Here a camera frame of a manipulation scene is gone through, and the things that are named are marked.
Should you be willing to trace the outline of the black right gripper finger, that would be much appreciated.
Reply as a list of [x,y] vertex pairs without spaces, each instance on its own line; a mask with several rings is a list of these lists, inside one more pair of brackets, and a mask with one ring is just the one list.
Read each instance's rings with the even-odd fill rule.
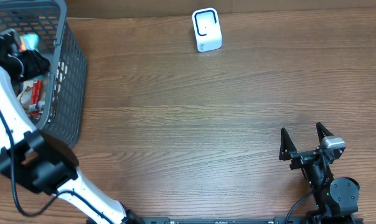
[[322,143],[324,138],[333,136],[333,134],[321,122],[316,123],[316,130],[319,143]]
[[292,158],[293,154],[297,153],[297,149],[293,144],[286,128],[281,128],[281,146],[279,160],[287,161]]

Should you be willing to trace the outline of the teal orange snack packet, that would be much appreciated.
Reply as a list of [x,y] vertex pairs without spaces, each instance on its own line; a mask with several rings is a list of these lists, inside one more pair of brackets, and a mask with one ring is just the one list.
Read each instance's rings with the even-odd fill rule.
[[19,50],[37,50],[39,46],[39,36],[37,34],[25,34],[20,36],[21,44]]

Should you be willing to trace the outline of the beige pet treat bag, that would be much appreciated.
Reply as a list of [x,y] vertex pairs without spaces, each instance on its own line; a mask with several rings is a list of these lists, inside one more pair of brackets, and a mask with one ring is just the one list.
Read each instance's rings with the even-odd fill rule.
[[[40,100],[37,104],[37,109],[39,110],[39,113],[36,114],[35,116],[30,116],[28,114],[28,109],[29,109],[29,105],[31,101],[33,82],[36,80],[43,80],[43,86],[42,86],[42,90],[40,93]],[[21,92],[17,96],[17,100],[21,104],[23,110],[26,112],[28,118],[35,122],[38,122],[44,113],[47,85],[48,85],[48,80],[44,80],[44,79],[33,79],[33,80],[25,81],[23,83],[23,88]]]

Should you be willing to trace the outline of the red stick snack packet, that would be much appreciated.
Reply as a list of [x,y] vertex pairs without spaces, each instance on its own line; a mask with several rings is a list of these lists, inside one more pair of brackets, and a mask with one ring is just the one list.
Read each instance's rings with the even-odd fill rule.
[[40,100],[40,93],[43,86],[43,80],[36,80],[33,82],[31,101],[28,109],[28,114],[30,116],[35,116],[39,113],[37,109],[37,104]]

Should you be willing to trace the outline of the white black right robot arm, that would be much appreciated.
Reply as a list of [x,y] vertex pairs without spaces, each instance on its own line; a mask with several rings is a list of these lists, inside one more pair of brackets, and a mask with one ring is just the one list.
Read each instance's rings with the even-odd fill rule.
[[[289,210],[283,223],[362,223],[354,217],[359,207],[360,185],[350,177],[334,178],[330,165],[341,157],[345,141],[332,134],[322,123],[316,123],[319,145],[313,151],[297,151],[286,128],[281,128],[279,160],[290,161],[290,169],[299,169],[308,182],[310,192]],[[304,217],[293,217],[294,210],[310,196],[317,209]]]

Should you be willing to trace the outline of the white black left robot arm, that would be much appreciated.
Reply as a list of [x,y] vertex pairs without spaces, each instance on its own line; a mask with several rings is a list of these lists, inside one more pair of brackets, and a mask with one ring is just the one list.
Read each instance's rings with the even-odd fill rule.
[[[49,70],[50,62],[28,47],[15,30],[0,33],[0,174],[11,181],[18,212],[36,217],[61,198],[85,213],[89,223],[142,223],[131,209],[88,180],[69,146],[37,129],[19,103],[12,84]],[[27,212],[21,207],[17,186],[51,199],[39,211]]]

